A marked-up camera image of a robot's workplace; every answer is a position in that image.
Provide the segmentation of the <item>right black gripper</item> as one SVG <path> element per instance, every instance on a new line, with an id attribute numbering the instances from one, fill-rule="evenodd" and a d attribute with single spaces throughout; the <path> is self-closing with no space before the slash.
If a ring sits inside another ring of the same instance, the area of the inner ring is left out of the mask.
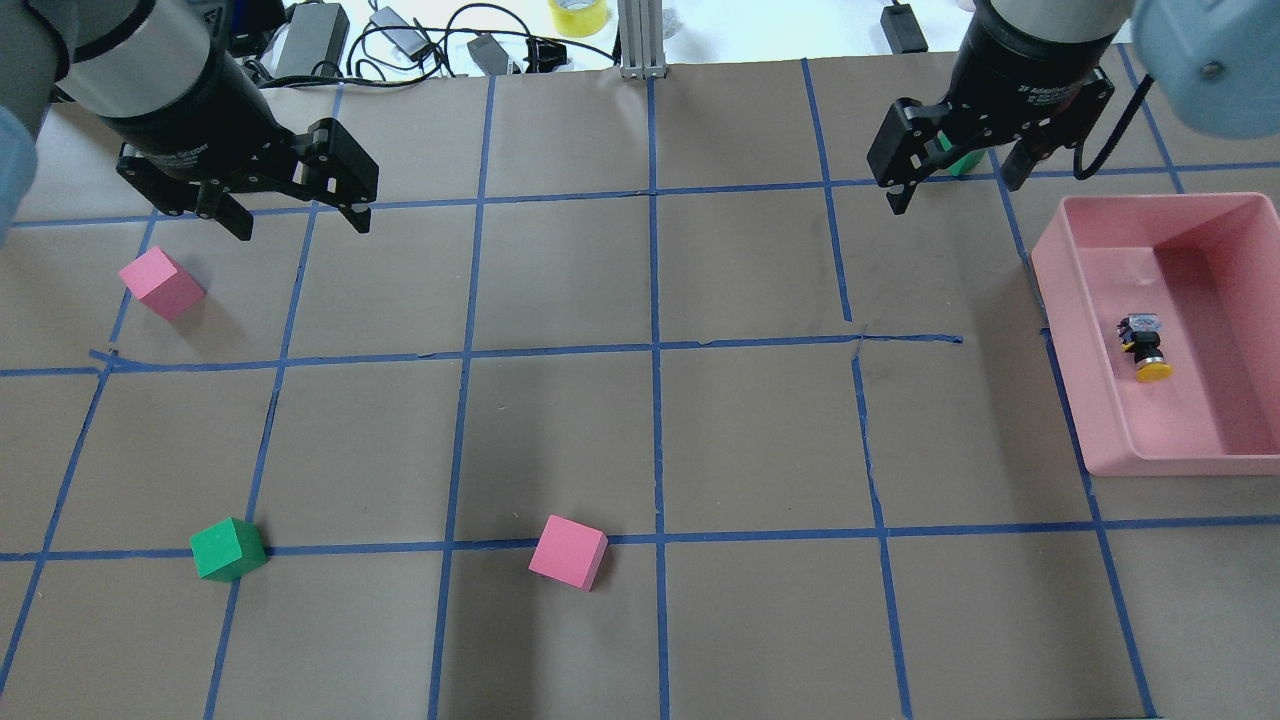
<path id="1" fill-rule="evenodd" d="M 1059 149 L 1078 150 L 1115 87 L 1100 60 L 1116 28 L 1051 29 L 1032 20 L 972 20 L 948 88 L 936 104 L 895 100 L 867 154 L 892 214 L 904 215 L 913 190 L 936 172 L 936 136 L 991 136 L 1010 145 L 1001 163 L 1007 191 L 1019 191 Z"/>

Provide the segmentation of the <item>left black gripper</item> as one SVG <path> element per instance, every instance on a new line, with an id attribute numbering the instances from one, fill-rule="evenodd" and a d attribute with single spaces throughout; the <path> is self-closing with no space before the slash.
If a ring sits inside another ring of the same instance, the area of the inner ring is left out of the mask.
<path id="1" fill-rule="evenodd" d="M 325 204 L 370 233 L 379 168 L 338 119 L 292 131 L 225 53 L 183 53 L 170 74 L 127 47 L 104 63 L 100 117 L 123 141 L 116 173 L 159 211 L 211 217 L 250 242 L 253 215 L 239 196 L 274 192 Z"/>

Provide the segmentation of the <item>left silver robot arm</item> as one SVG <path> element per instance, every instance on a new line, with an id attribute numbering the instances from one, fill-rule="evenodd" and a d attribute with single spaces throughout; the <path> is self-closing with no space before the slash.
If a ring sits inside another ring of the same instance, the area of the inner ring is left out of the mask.
<path id="1" fill-rule="evenodd" d="M 56 94 L 122 138 L 116 173 L 156 210 L 242 241 L 242 193 L 280 193 L 371 225 L 379 168 L 338 119 L 293 133 L 187 1 L 3 4 L 3 228 L 35 182 Z"/>

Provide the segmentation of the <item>green cube near right arm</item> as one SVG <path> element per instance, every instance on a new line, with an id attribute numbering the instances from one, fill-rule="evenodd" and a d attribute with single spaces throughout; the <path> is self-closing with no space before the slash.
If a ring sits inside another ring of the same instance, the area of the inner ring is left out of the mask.
<path id="1" fill-rule="evenodd" d="M 989 146 L 989 135 L 978 133 L 970 137 L 952 137 L 947 132 L 940 131 L 936 136 L 938 154 L 936 161 L 952 177 L 961 177 L 972 172 L 986 155 Z"/>

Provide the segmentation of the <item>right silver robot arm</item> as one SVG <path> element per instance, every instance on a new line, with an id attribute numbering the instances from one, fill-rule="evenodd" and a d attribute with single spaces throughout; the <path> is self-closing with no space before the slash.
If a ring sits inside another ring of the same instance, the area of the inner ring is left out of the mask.
<path id="1" fill-rule="evenodd" d="M 1092 160 L 1085 141 L 1115 94 L 1101 58 L 1123 27 L 1146 76 Z M 978 1 L 942 99 L 895 100 L 868 150 L 876 183 L 904 214 L 919 186 L 965 156 L 1007 147 L 1000 176 L 1019 190 L 1060 149 L 1078 181 L 1110 159 L 1146 95 L 1212 137 L 1277 133 L 1275 1 Z"/>

